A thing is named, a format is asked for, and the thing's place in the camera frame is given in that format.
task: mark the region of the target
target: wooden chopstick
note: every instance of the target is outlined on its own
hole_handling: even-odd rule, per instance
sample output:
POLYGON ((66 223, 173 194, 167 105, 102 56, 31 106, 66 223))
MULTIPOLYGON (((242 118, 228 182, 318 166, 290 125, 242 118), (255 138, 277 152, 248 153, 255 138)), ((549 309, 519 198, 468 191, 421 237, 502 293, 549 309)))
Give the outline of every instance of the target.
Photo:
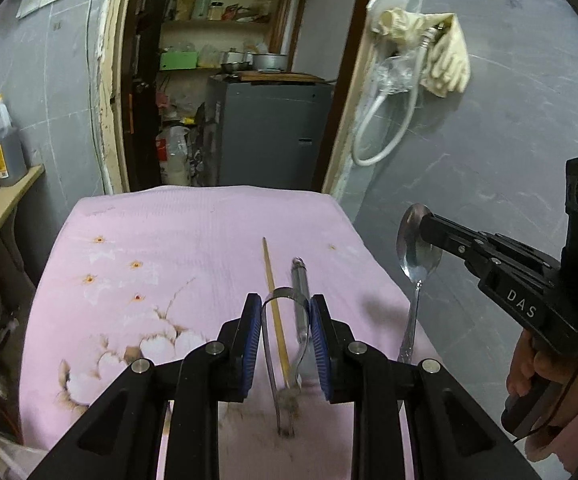
MULTIPOLYGON (((271 272, 271 259, 269 258, 269 247, 267 246, 267 239, 262 238, 262 251, 265 255, 265 270, 267 272, 267 286, 269 292, 275 290, 274 275, 271 272)), ((289 354, 287 353, 287 343, 285 342, 285 332, 283 332, 283 322, 280 318, 280 308, 278 307, 278 300, 271 300, 271 314, 274 318, 275 339, 278 341, 278 355, 280 355, 280 366, 283 370, 283 379, 285 380, 285 388, 289 385, 289 354)))

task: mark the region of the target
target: wooden cutting board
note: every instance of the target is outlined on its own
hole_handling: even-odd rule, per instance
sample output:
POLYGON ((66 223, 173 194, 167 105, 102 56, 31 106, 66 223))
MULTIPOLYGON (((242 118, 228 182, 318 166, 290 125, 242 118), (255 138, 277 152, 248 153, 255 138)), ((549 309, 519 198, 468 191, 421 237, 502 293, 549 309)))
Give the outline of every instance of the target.
POLYGON ((310 74, 292 72, 258 72, 245 70, 238 72, 238 79, 242 82, 294 82, 294 83, 322 83, 324 79, 310 74))

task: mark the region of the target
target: human hand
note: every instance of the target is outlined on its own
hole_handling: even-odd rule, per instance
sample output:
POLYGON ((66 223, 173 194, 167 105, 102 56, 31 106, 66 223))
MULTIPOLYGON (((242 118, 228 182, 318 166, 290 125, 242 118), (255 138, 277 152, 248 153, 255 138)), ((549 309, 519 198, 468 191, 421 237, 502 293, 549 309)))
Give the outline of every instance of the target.
MULTIPOLYGON (((518 394, 521 397, 527 395, 531 389, 531 378, 534 374, 563 384, 564 387, 578 367, 578 358, 561 358, 547 352, 536 352, 532 348, 531 339, 531 333, 523 330, 516 344, 507 377, 509 395, 518 394)), ((549 416, 553 408, 554 405, 550 406, 543 416, 549 416)), ((550 426, 563 428, 576 415, 578 415, 578 376, 551 420, 550 426)))

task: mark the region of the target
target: rubber glove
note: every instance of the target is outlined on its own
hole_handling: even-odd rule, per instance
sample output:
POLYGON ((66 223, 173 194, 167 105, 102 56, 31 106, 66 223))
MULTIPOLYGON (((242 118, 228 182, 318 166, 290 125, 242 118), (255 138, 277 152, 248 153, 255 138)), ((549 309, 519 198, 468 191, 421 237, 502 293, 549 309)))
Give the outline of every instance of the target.
POLYGON ((458 17, 444 14, 417 14, 394 7, 385 10, 379 20, 380 34, 388 36, 403 50, 418 48, 422 34, 443 23, 439 40, 430 45, 420 84, 439 97, 447 92, 463 92, 471 76, 469 55, 458 17))

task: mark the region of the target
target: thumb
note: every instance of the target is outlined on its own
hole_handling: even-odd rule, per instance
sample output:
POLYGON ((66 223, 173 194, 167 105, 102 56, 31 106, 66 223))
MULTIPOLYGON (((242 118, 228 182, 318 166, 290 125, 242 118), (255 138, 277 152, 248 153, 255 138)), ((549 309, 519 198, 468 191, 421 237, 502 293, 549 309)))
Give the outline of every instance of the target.
POLYGON ((538 375, 560 384, 566 384, 576 371, 576 360, 552 356, 546 352, 536 353, 534 370, 538 375))

